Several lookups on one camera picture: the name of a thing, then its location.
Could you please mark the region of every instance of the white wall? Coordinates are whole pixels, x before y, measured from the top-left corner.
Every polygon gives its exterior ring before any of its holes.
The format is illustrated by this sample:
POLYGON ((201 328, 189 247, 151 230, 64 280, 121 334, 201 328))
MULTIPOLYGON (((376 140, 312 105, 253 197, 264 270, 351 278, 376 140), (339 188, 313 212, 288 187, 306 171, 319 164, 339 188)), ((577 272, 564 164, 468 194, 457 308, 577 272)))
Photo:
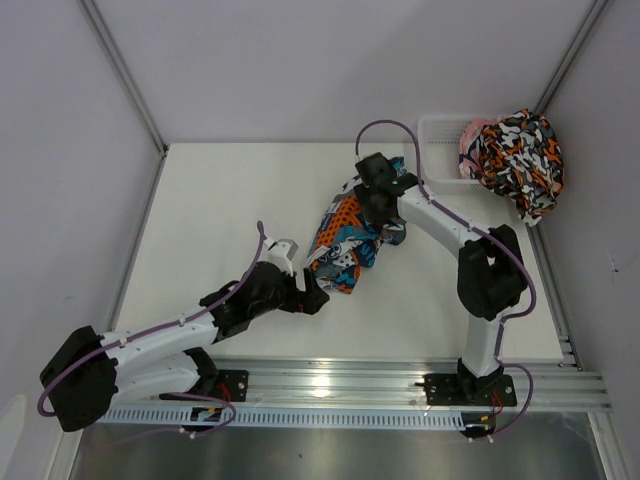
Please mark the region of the white wall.
POLYGON ((548 112, 567 190, 544 220, 578 351, 604 373, 633 458, 640 456, 639 25, 640 2, 613 1, 548 112))
POLYGON ((27 396, 6 476, 25 480, 60 431, 38 375, 104 325, 158 159, 73 0, 0 2, 0 45, 0 411, 27 396))
MULTIPOLYGON (((99 0, 168 142, 533 107, 592 0, 99 0)), ((377 129, 370 139, 401 139, 377 129)))

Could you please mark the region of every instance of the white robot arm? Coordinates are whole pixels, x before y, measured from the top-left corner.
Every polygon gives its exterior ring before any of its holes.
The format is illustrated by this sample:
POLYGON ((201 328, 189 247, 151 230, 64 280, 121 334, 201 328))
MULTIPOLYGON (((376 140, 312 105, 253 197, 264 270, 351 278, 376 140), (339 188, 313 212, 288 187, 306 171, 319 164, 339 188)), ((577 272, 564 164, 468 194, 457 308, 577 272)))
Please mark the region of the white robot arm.
MULTIPOLYGON (((398 177, 380 153, 359 161, 356 169, 362 183, 354 190, 367 221, 384 223, 400 217, 435 238, 458 260, 458 297, 469 312, 467 343, 457 375, 425 378, 430 383, 428 403, 491 406, 497 385, 512 387, 497 359, 502 323, 527 288, 516 264, 522 264, 522 255, 515 232, 507 225, 494 229, 474 223, 445 206, 426 185, 419 185, 415 175, 398 177)), ((505 398, 509 406, 515 401, 515 395, 505 398)))
POLYGON ((40 413, 57 416, 70 432, 117 403, 173 392, 211 396, 218 372, 202 347, 243 332, 271 310, 313 315, 329 300, 310 270, 306 290, 297 289, 295 242, 267 238, 264 244, 267 261, 257 262, 241 284, 230 282, 173 318, 140 330, 73 332, 40 375, 40 413), (46 397, 53 412, 44 410, 46 397))

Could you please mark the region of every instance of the white table surface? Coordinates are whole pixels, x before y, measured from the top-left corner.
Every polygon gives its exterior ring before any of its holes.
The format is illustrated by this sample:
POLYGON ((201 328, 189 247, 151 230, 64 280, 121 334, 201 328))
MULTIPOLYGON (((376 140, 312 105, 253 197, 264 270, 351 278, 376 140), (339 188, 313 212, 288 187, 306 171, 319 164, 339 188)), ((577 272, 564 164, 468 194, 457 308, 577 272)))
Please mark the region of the white table surface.
MULTIPOLYGON (((363 153, 402 155, 402 144, 363 153)), ((413 159, 407 148, 409 167, 413 159)), ((256 221, 300 246, 301 271, 320 219, 355 174, 351 144, 173 144, 127 288, 118 329, 150 325, 239 279, 257 246, 256 221)), ((536 283, 533 314, 507 325, 507 361, 557 362, 562 353, 524 224, 507 200, 483 189, 442 199, 478 221, 509 223, 536 283)), ((400 246, 383 245, 352 295, 331 293, 314 316, 270 312, 208 350, 216 355, 377 360, 452 359, 462 354, 467 312, 456 260, 413 225, 400 246)), ((522 295, 520 307, 529 302, 522 295)))

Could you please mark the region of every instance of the black bracket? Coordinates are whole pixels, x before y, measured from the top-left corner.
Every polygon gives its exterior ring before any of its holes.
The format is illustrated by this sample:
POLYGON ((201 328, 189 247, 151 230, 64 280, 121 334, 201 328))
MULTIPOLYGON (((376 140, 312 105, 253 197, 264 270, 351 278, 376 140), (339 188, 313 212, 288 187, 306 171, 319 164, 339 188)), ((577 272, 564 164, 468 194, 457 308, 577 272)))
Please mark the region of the black bracket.
POLYGON ((515 407, 518 403, 510 375, 502 375, 471 399, 461 388, 457 373, 430 373, 424 376, 424 383, 416 383, 416 386, 424 387, 427 405, 492 407, 493 392, 500 395, 505 407, 515 407))
POLYGON ((220 370, 218 372, 217 388, 226 390, 231 395, 233 403, 247 401, 247 391, 249 390, 248 370, 220 370))
POLYGON ((502 367, 485 377, 475 377, 458 360, 458 373, 428 373, 423 378, 424 382, 415 385, 424 388, 427 405, 492 407, 494 393, 505 407, 518 404, 513 379, 502 367))
POLYGON ((462 412, 465 429, 460 433, 467 438, 483 438, 496 431, 496 419, 493 415, 478 412, 462 412))

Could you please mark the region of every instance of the orange and black fabric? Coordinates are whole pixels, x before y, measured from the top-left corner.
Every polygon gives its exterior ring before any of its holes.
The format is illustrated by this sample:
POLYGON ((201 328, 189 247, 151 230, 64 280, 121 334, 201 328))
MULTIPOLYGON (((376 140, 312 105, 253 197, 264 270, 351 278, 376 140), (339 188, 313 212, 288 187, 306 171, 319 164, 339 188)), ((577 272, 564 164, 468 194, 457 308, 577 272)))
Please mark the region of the orange and black fabric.
POLYGON ((556 134, 543 115, 520 110, 480 134, 476 178, 492 192, 511 198, 530 225, 557 205, 564 189, 564 163, 556 134))
MULTIPOLYGON (((391 163, 398 175, 406 173, 404 159, 391 163)), ((362 183, 356 176, 342 186, 325 212, 307 256, 322 288, 351 293, 360 278, 361 267, 372 267, 383 243, 398 245, 406 236, 405 222, 396 218, 385 224, 368 223, 353 188, 362 183)))

